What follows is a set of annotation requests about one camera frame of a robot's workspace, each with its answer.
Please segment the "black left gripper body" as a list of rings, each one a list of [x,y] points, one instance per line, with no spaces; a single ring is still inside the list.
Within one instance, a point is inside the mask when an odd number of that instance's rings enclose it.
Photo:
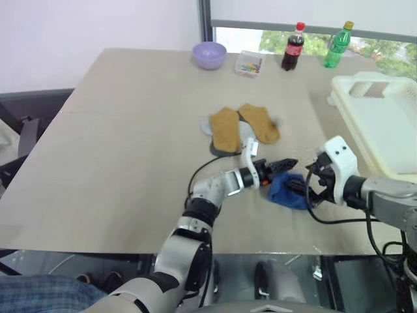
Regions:
[[[271,164],[271,162],[267,162],[264,158],[255,162],[255,169],[257,170],[260,186],[267,186],[272,182]]]

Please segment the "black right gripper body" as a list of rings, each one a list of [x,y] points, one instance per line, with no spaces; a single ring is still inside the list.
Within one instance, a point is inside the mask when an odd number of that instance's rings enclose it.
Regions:
[[[317,160],[307,166],[306,168],[309,171],[310,177],[316,175],[319,180],[319,185],[324,187],[324,190],[321,192],[326,193],[326,200],[334,203],[334,185],[336,182],[335,173],[330,167],[332,161],[330,157],[325,152],[321,152],[317,156]]]

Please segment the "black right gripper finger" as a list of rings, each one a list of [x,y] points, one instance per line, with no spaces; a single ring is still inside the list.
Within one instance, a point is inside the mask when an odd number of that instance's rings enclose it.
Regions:
[[[314,209],[318,207],[325,200],[326,200],[325,192],[320,192],[319,194],[317,194],[316,192],[312,191],[306,197],[306,201],[310,209]]]
[[[285,183],[285,186],[297,194],[305,194],[306,190],[310,189],[309,185],[305,181],[299,181],[296,179],[290,179]]]

